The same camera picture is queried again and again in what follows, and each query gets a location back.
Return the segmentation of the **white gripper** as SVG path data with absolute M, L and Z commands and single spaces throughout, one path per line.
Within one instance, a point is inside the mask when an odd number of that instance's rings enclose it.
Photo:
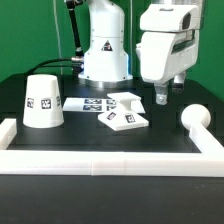
M 182 93 L 186 71 L 196 64 L 199 49 L 199 31 L 160 32 L 147 30 L 136 45 L 140 60 L 140 74 L 145 82 L 154 83 L 156 103 L 166 105 L 168 85 L 173 79 L 172 91 Z

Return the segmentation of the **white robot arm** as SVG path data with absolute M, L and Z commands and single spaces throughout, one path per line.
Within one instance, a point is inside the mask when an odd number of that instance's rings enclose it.
M 156 102 L 167 103 L 168 92 L 184 89 L 186 71 L 198 57 L 204 0 L 152 0 L 140 17 L 143 31 L 136 45 L 140 75 L 152 83 Z M 90 47 L 79 79 L 98 88 L 117 87 L 133 80 L 123 47 L 124 12 L 110 0 L 87 0 Z

